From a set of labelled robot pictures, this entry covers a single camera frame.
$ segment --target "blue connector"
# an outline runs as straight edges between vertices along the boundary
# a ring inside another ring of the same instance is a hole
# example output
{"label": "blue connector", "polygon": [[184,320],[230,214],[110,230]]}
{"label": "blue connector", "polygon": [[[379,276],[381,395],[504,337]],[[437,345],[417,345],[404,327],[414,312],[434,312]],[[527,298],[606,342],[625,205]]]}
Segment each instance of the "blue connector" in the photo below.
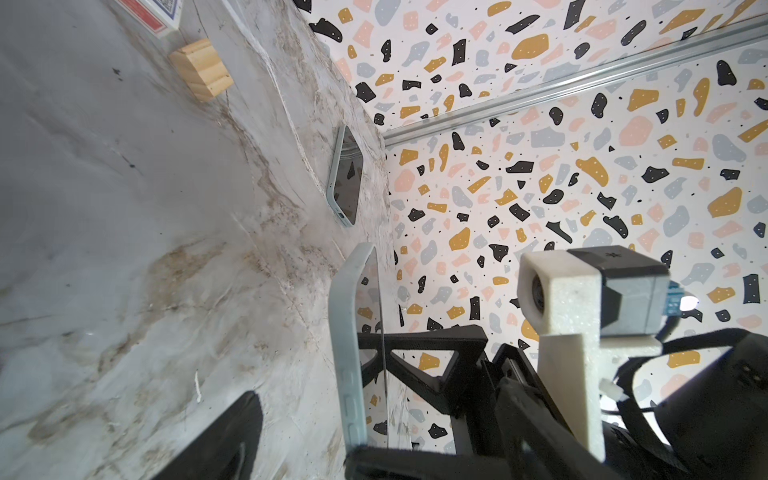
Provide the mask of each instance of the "blue connector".
{"label": "blue connector", "polygon": [[680,301],[685,296],[685,290],[678,282],[670,281],[667,289],[667,308],[664,311],[666,316],[680,316]]}

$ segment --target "wooden cube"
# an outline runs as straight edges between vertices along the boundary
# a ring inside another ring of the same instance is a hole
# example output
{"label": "wooden cube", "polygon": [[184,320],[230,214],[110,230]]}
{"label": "wooden cube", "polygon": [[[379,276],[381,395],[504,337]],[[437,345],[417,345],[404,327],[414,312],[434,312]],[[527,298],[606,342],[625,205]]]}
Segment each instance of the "wooden cube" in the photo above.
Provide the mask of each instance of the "wooden cube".
{"label": "wooden cube", "polygon": [[207,38],[179,48],[169,59],[199,101],[211,101],[234,84]]}

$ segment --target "terrazzo wall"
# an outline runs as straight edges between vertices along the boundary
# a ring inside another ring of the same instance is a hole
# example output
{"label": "terrazzo wall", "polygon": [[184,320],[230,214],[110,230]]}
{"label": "terrazzo wall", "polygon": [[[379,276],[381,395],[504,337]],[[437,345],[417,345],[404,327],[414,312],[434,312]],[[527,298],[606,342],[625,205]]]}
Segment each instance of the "terrazzo wall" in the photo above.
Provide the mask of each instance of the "terrazzo wall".
{"label": "terrazzo wall", "polygon": [[757,0],[294,0],[382,130],[768,12]]}
{"label": "terrazzo wall", "polygon": [[[620,244],[700,299],[675,336],[768,334],[768,42],[424,138],[389,151],[401,325],[477,323],[535,362],[516,299],[524,252]],[[641,406],[720,355],[652,362]],[[431,374],[447,355],[407,353]],[[452,452],[449,420],[409,397],[412,442]]]}

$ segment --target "metal trim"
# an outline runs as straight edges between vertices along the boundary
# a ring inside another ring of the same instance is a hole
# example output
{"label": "metal trim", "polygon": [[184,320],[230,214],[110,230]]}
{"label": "metal trim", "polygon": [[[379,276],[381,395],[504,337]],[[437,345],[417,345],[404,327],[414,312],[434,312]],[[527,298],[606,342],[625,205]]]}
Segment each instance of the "metal trim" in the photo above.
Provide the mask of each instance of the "metal trim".
{"label": "metal trim", "polygon": [[600,87],[616,81],[683,64],[722,51],[751,45],[768,38],[768,15],[761,15],[727,27],[707,31],[683,41],[644,51],[637,55],[620,58],[597,65],[558,80],[539,86],[460,108],[456,111],[428,118],[403,127],[393,128],[383,134],[384,144],[392,147],[417,140],[421,137],[454,130],[458,127],[520,111],[546,101],[558,100],[589,88]]}

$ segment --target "gray marble countertop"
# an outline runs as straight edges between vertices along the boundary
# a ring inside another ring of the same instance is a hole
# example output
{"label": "gray marble countertop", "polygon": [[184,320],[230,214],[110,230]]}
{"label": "gray marble countertop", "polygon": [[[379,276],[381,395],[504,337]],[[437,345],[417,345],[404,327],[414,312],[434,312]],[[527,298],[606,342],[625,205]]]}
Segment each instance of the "gray marble countertop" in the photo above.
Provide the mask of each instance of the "gray marble countertop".
{"label": "gray marble countertop", "polygon": [[[327,294],[371,241],[399,327],[388,184],[382,138],[298,11],[187,0],[157,40],[111,0],[8,8],[0,478],[151,478],[248,389],[253,478],[340,477]],[[203,37],[235,82],[209,104],[167,60]],[[366,156],[351,229],[325,200],[345,123]]]}

